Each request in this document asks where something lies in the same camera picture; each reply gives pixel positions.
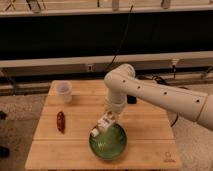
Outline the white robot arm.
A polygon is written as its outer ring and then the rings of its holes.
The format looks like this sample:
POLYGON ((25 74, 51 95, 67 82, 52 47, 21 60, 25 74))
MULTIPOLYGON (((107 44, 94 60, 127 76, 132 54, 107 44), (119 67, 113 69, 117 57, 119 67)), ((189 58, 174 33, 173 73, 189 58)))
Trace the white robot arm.
POLYGON ((104 77, 108 88, 106 109, 121 113, 128 95, 137 97, 213 131, 213 94, 149 83, 135 78, 130 64, 122 64, 104 77))

